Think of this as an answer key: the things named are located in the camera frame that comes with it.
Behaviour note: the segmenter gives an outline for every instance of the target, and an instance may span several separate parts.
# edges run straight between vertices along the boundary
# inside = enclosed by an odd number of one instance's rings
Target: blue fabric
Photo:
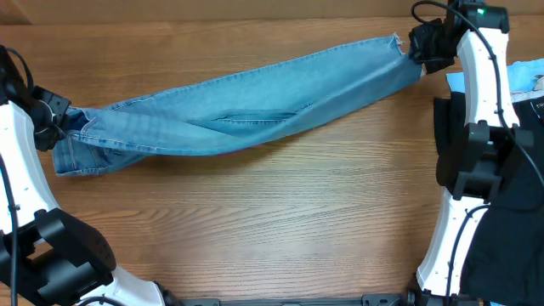
[[[528,92],[535,88],[538,81],[536,76],[544,75],[544,59],[515,62],[507,70],[510,92]],[[446,78],[452,92],[465,93],[465,77],[462,72],[449,73]]]
[[[111,173],[149,155],[211,156],[318,127],[419,80],[422,67],[398,43],[373,38],[101,110],[70,108],[55,171]]]

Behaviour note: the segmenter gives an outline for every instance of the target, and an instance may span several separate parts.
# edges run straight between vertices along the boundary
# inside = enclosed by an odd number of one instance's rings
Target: black cloth
[[[463,93],[435,101],[435,137],[440,153],[462,129]],[[527,100],[514,104],[521,128],[533,131],[531,156],[544,173],[544,124]],[[544,201],[541,183],[527,162],[491,205],[532,208]],[[461,292],[505,305],[544,305],[544,209],[518,214],[489,209],[479,223],[462,269]]]

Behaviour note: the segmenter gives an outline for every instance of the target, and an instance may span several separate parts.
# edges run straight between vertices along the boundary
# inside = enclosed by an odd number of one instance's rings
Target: cable
[[[14,194],[9,183],[8,170],[0,154],[0,170],[2,170],[3,187],[8,198],[8,209],[11,215],[11,305],[17,306],[17,266],[19,262],[19,220],[17,219],[17,206],[15,205]]]
[[[111,306],[124,306],[121,303],[107,297],[90,297],[88,299],[83,300],[83,303],[80,303],[79,306],[87,306],[90,303],[94,303],[94,302],[98,302],[100,304],[108,303]]]
[[[508,127],[506,120],[504,119],[504,110],[502,109],[502,89],[501,89],[501,75],[499,72],[499,64],[496,59],[496,55],[493,53],[493,48],[490,46],[487,39],[485,39],[484,34],[474,25],[470,20],[468,20],[465,16],[463,16],[460,12],[453,9],[453,5],[447,6],[442,3],[437,3],[435,1],[419,1],[417,3],[414,3],[414,5],[411,7],[411,13],[414,18],[423,24],[430,24],[428,21],[422,20],[417,16],[416,14],[416,8],[423,4],[429,4],[433,5],[442,9],[447,10],[448,12],[453,13],[455,16],[457,16],[459,19],[461,19],[470,30],[474,31],[478,38],[481,40],[481,42],[485,45],[485,48],[487,49],[487,52],[490,54],[490,60],[493,63],[493,68],[495,70],[495,80],[496,80],[496,99],[497,99],[497,115],[499,116],[499,121],[501,122],[501,125],[506,129],[507,136],[514,142],[514,144],[518,147],[518,149],[522,152],[524,158],[527,160],[527,162],[530,164],[530,166],[533,168],[533,170],[536,173],[536,176],[538,176],[538,179],[541,182],[541,187],[544,189],[544,177],[542,177],[542,173],[538,169],[538,166],[535,164],[533,159],[530,157],[529,153],[524,149],[524,147],[516,140],[516,137],[513,135],[512,131],[510,131],[510,128]],[[449,262],[449,269],[448,269],[448,281],[446,283],[446,306],[450,306],[450,290],[451,290],[451,278],[453,276],[453,268],[454,268],[454,261],[456,256],[457,247],[459,245],[459,240],[461,239],[462,232],[465,229],[465,226],[467,225],[468,220],[473,216],[474,213],[476,213],[478,210],[485,209],[485,208],[493,208],[493,209],[504,209],[511,213],[535,213],[536,211],[540,210],[544,205],[544,202],[541,201],[539,205],[536,205],[536,207],[530,208],[530,209],[516,209],[511,207],[502,207],[502,206],[491,206],[491,205],[483,205],[479,207],[475,207],[470,212],[467,212],[467,216],[463,219],[461,228],[459,228],[459,231],[457,232],[456,240],[453,245],[453,249],[451,250],[451,257]]]
[[[13,48],[6,48],[6,50],[17,56],[21,64],[23,64],[26,74],[26,88],[28,89],[28,92],[32,94],[32,90],[34,89],[34,79],[32,78],[31,70],[28,68],[28,65],[26,65],[25,60],[23,59],[22,55],[19,54],[19,52],[15,51]]]

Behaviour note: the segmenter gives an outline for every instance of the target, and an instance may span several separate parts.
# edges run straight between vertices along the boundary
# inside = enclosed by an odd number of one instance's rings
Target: black bracket
[[[531,152],[531,131],[511,129],[522,147]],[[436,180],[455,200],[463,196],[493,201],[505,190],[524,157],[504,127],[490,127],[486,122],[469,123],[440,155]]]
[[[362,306],[400,306],[401,294],[365,294],[361,298]]]
[[[483,0],[449,1],[476,28],[501,29],[510,31],[508,12],[505,8],[485,5]],[[452,12],[444,21],[438,18],[419,25],[410,32],[410,57],[418,64],[424,64],[428,74],[440,71],[455,63],[457,44],[468,30],[468,26]]]
[[[179,301],[181,302],[181,306],[221,306],[221,302],[216,298],[201,298]]]
[[[47,105],[52,115],[51,122],[41,131],[34,133],[36,149],[40,151],[52,150],[57,141],[64,138],[60,127],[62,127],[71,102],[67,98],[39,86],[35,86],[32,90],[32,97]]]
[[[468,295],[453,294],[449,299],[451,306],[479,306],[479,300]],[[445,296],[436,296],[429,290],[422,290],[416,276],[412,276],[403,295],[403,306],[444,306],[445,304]]]
[[[116,260],[105,238],[93,227],[55,208],[39,211],[19,228],[17,292],[36,306],[72,305],[93,289],[110,284]],[[0,232],[0,281],[9,286],[12,234]],[[51,249],[30,259],[34,243]]]

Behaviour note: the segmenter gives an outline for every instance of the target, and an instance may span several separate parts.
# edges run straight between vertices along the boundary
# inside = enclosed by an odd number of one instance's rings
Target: wooden table
[[[544,57],[541,16],[512,17],[508,62]],[[73,105],[142,94],[390,35],[411,18],[2,26],[37,84]],[[59,204],[100,230],[117,262],[179,298],[358,297],[399,292],[439,210],[425,76],[325,127],[235,154],[158,156],[101,177],[58,178]],[[0,304],[9,304],[8,289]]]

